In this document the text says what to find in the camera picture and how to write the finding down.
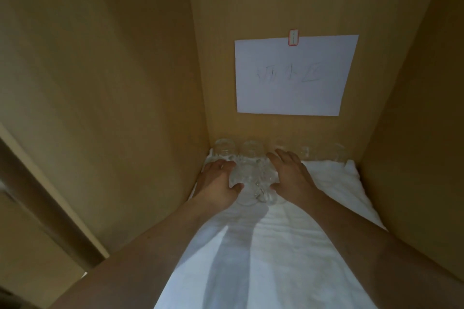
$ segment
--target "person's right hand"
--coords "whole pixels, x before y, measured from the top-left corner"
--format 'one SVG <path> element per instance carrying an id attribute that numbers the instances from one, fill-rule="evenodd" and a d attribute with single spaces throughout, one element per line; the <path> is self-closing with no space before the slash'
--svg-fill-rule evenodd
<path id="1" fill-rule="evenodd" d="M 272 153 L 266 154 L 277 170 L 280 181 L 280 183 L 272 183 L 271 189 L 302 209 L 305 209 L 308 203 L 312 204 L 315 198 L 325 195 L 316 187 L 310 173 L 298 158 L 298 155 L 280 149 L 276 149 L 275 152 L 280 158 Z"/>

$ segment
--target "white cloth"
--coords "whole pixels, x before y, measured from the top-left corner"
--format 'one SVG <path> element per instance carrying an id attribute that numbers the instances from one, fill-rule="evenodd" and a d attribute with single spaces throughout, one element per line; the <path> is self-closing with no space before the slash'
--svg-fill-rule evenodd
<path id="1" fill-rule="evenodd" d="M 304 164 L 330 197 L 383 227 L 353 161 Z M 155 308 L 375 308 L 319 225 L 282 202 L 236 203 L 204 224 Z"/>

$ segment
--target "paper sheet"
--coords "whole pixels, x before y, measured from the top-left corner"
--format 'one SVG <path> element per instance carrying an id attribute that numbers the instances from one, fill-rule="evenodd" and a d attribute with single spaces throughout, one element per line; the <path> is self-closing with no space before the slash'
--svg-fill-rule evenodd
<path id="1" fill-rule="evenodd" d="M 338 116 L 358 35 L 235 41 L 237 111 Z"/>

